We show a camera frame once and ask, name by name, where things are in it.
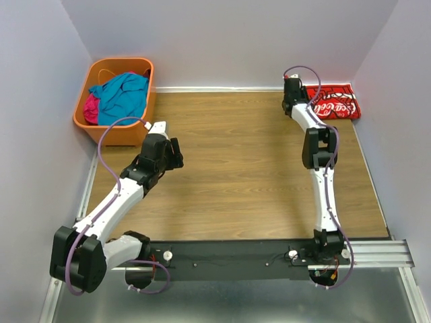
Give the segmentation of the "white red printed t-shirt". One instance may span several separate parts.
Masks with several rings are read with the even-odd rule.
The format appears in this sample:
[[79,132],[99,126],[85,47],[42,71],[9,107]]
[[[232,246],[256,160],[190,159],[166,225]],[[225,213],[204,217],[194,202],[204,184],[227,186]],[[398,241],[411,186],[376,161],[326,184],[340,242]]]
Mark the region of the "white red printed t-shirt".
[[362,115],[350,83],[323,84],[317,98],[312,103],[312,107],[314,113],[321,120],[357,120]]

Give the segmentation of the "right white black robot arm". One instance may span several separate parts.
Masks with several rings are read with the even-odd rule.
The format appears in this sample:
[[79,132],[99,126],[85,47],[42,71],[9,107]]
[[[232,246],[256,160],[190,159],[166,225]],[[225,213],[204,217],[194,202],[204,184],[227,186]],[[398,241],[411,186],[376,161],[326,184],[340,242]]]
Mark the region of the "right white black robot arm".
[[341,254],[344,245],[334,189],[339,135],[316,115],[306,87],[296,75],[284,77],[282,108],[304,131],[302,164],[312,178],[317,212],[309,254],[317,261],[330,260]]

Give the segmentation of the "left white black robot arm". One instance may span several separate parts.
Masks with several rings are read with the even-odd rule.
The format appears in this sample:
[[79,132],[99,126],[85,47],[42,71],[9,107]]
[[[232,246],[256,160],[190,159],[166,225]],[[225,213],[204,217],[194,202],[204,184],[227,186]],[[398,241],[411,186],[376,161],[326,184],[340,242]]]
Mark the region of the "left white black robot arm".
[[104,200],[73,227],[62,226],[55,232],[51,277],[63,281],[70,293],[82,295],[95,291],[107,270],[125,262],[157,266],[147,236],[127,231],[115,240],[109,237],[167,171],[183,166],[177,138],[168,138],[165,133],[148,134],[141,152],[121,172]]

